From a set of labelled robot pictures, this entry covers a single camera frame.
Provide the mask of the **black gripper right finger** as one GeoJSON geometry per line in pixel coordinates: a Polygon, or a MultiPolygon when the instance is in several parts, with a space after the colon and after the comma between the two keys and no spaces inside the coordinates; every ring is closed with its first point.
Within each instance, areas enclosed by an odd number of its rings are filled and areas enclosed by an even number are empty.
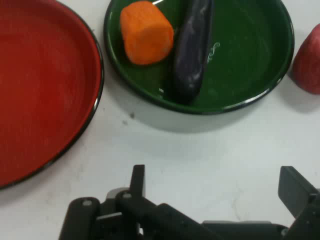
{"type": "Polygon", "coordinates": [[[285,230],[285,240],[318,240],[320,238],[320,190],[294,167],[280,168],[278,196],[294,217],[285,230]]]}

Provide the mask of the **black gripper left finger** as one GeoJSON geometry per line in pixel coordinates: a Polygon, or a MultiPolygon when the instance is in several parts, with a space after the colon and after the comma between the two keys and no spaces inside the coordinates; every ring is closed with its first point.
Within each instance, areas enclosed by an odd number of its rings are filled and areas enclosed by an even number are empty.
{"type": "Polygon", "coordinates": [[[135,165],[129,188],[105,202],[73,200],[60,231],[61,240],[211,240],[203,225],[167,204],[144,197],[145,166],[135,165]]]}

